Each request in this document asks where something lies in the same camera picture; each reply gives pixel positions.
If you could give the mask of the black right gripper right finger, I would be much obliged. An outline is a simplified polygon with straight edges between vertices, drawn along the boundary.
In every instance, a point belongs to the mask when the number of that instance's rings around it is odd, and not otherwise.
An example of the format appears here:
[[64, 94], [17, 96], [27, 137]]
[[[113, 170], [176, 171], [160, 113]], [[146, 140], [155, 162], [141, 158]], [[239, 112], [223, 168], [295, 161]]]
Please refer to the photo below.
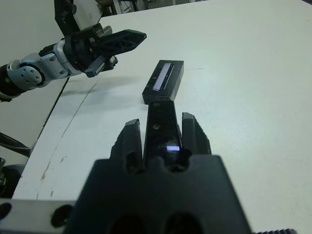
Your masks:
[[182, 155], [211, 155], [210, 141], [194, 115], [182, 113]]

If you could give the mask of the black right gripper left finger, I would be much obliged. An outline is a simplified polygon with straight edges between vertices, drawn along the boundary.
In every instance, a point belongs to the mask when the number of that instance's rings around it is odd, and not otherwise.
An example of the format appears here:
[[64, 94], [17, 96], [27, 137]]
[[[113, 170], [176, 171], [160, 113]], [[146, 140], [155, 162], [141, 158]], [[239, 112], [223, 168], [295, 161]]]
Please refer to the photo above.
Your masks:
[[142, 144], [139, 119], [125, 123], [111, 148], [111, 160], [118, 161], [127, 173], [137, 173], [142, 169]]

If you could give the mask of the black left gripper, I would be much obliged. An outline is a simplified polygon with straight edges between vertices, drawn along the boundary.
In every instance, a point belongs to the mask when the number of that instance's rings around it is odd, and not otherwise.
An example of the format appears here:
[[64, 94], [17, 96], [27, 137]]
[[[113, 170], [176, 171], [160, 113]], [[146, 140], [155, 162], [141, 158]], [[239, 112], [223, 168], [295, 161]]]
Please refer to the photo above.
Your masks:
[[114, 69], [115, 55], [136, 49], [146, 38], [145, 33], [130, 29], [112, 34], [110, 26], [97, 23], [67, 36], [64, 54], [76, 70], [91, 78]]

